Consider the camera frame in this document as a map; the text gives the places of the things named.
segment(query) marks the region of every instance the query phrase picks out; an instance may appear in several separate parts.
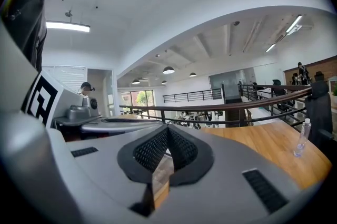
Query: window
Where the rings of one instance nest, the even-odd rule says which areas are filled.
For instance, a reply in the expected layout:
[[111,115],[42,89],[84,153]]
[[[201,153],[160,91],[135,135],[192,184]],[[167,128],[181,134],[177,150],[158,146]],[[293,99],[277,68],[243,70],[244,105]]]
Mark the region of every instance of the window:
[[[154,106],[153,91],[131,91],[121,93],[122,105],[125,106]],[[129,111],[129,108],[123,108],[124,111]],[[156,116],[155,111],[147,111],[142,113],[143,115]]]
[[[131,103],[131,92],[122,92],[121,94],[121,97],[122,97],[122,105],[124,106],[132,106],[132,103]],[[126,112],[126,111],[129,111],[128,108],[123,108],[123,111]]]

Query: tree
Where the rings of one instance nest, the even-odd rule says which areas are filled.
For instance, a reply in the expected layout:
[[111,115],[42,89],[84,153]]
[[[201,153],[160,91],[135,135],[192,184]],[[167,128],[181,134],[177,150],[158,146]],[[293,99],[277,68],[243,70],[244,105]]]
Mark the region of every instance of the tree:
[[146,105],[146,95],[145,95],[145,91],[140,92],[137,95],[137,99],[136,99],[136,103],[138,105]]

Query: person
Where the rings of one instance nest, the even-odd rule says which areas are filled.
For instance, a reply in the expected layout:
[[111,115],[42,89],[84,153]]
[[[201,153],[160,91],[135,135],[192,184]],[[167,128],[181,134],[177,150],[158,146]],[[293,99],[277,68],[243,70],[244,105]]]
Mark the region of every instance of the person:
[[298,84],[299,84],[297,72],[296,72],[296,73],[293,73],[292,80],[293,80],[293,83],[292,83],[293,85],[298,85]]
[[301,62],[298,63],[299,67],[299,73],[300,73],[300,79],[302,82],[302,85],[307,85],[309,78],[309,72],[306,69],[306,66],[303,66]]
[[95,91],[95,88],[91,88],[91,84],[89,84],[88,82],[84,82],[82,83],[78,94],[83,96],[89,96],[90,91]]

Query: wooden handrail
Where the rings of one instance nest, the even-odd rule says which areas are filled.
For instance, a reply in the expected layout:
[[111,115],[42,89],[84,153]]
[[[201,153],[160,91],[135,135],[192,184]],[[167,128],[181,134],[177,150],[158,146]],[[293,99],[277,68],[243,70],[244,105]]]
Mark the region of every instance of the wooden handrail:
[[130,108],[130,109],[142,109],[142,110],[152,110],[152,111],[189,111],[189,112],[202,112],[202,111],[226,111],[226,110],[237,110],[237,109],[250,109],[257,108],[262,106],[274,105],[280,102],[294,100],[298,98],[302,98],[311,93],[311,87],[309,86],[299,86],[299,85],[287,85],[304,87],[303,90],[293,92],[287,95],[277,96],[275,98],[250,101],[250,102],[241,102],[241,103],[231,103],[231,104],[221,104],[221,105],[207,105],[207,106],[183,106],[183,107],[172,107],[172,106],[126,106],[120,105],[121,108]]

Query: desk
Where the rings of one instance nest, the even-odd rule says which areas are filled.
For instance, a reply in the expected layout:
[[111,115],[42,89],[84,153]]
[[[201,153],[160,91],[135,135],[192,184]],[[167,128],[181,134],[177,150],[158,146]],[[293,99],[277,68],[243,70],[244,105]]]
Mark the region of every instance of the desk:
[[205,133],[241,142],[283,169],[300,188],[305,189],[323,180],[331,169],[326,156],[310,141],[303,156],[293,150],[299,133],[283,121],[243,128],[201,128]]

